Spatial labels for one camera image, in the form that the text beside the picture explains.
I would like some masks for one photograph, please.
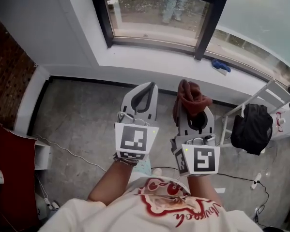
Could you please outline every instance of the brown towel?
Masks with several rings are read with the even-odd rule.
[[[193,82],[188,82],[183,79],[178,85],[177,99],[173,108],[173,119],[176,123],[177,103],[181,100],[187,113],[191,117],[195,117],[198,113],[203,112],[204,109],[213,103],[213,100],[205,95],[202,95],[199,85]]]

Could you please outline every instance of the white t-shirt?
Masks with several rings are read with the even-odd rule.
[[[214,201],[192,197],[175,180],[141,177],[106,206],[72,199],[40,232],[201,231],[261,232],[244,212],[226,212]]]

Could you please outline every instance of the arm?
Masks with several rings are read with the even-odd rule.
[[[100,201],[109,205],[126,190],[133,167],[115,161],[88,196],[88,201]]]
[[[215,189],[212,187],[208,176],[188,176],[188,184],[191,196],[209,199],[222,205],[222,202]]]

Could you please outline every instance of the concrete floor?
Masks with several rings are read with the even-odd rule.
[[[129,90],[103,84],[54,80],[41,103],[33,134],[56,142],[107,169],[115,152],[114,122],[122,99]],[[178,132],[172,119],[174,101],[175,96],[159,94],[157,124],[160,130],[150,152],[152,167],[177,167],[169,142]],[[216,119],[215,134],[219,142],[221,116],[230,108],[213,104],[210,110]],[[60,204],[71,198],[86,199],[104,172],[55,145],[52,145],[52,150],[51,169],[38,171],[49,199]],[[283,226],[290,207],[290,138],[270,142],[266,152],[260,156],[234,147],[223,148],[219,172],[248,179],[254,179],[261,172],[261,183],[266,186],[270,198],[259,222]],[[164,169],[163,173],[169,177],[177,177],[178,174],[168,169]],[[180,180],[187,184],[186,178]],[[249,181],[221,175],[212,175],[211,180],[215,188],[226,188],[220,196],[228,211],[243,210],[253,217],[256,207],[267,198],[260,185],[251,190]]]

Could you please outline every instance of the window glass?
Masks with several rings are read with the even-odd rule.
[[[227,0],[207,50],[290,84],[290,0]]]
[[[208,3],[201,0],[106,0],[115,37],[195,46]]]

